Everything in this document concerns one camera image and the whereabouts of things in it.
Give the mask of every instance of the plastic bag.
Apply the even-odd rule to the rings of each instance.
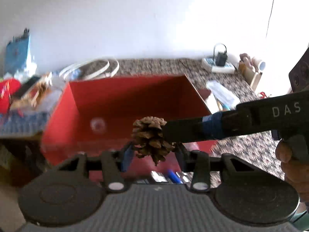
[[[212,91],[214,96],[224,105],[229,108],[235,108],[240,103],[238,97],[234,93],[226,89],[223,85],[215,80],[209,81],[206,84],[207,88]]]

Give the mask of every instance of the gray base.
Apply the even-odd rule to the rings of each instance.
[[[289,222],[272,227],[250,227],[222,215],[204,194],[184,185],[132,185],[122,194],[108,195],[102,206],[77,224],[46,228],[27,223],[21,232],[296,232]]]

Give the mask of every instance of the power strip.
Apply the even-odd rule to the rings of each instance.
[[[228,73],[228,74],[233,74],[235,72],[235,67],[231,63],[226,62],[224,66],[216,66],[209,63],[211,60],[212,58],[202,58],[202,66],[208,72]]]

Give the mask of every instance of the hand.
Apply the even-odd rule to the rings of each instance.
[[[296,189],[301,202],[309,202],[309,164],[291,159],[292,150],[284,141],[277,145],[276,158],[281,161],[285,181]]]

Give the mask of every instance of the cord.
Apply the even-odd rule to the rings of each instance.
[[[118,62],[117,59],[111,58],[111,60],[114,60],[114,61],[116,61],[116,63],[117,63],[117,66],[115,67],[115,69],[114,69],[112,72],[106,72],[106,73],[104,73],[104,74],[102,74],[102,75],[99,75],[99,76],[97,76],[97,77],[94,78],[94,79],[111,78],[111,77],[115,76],[115,74],[116,74],[116,73],[118,72],[118,70],[119,70],[120,65],[119,65],[119,62]]]
[[[95,59],[95,60],[91,60],[91,61],[87,61],[85,63],[82,63],[82,64],[72,64],[70,66],[67,66],[65,67],[62,71],[60,71],[59,73],[59,77],[62,77],[63,80],[65,80],[67,78],[67,76],[73,72],[74,70],[82,67],[82,66],[85,66],[91,62],[94,62],[94,61],[97,61],[97,60],[103,60],[106,62],[106,65],[104,67],[102,67],[101,69],[99,69],[98,71],[95,71],[94,73],[90,74],[90,75],[87,75],[86,77],[83,78],[83,80],[90,80],[90,79],[93,79],[95,78],[96,76],[102,74],[103,72],[105,72],[108,68],[109,68],[109,60],[107,59]]]
[[[271,5],[271,11],[270,11],[270,15],[269,15],[269,19],[268,19],[268,25],[267,25],[267,31],[266,31],[266,37],[267,37],[267,33],[268,33],[268,28],[269,28],[269,22],[270,22],[270,17],[271,17],[271,14],[272,14],[272,8],[273,8],[273,2],[274,2],[275,0],[272,0],[272,5]]]

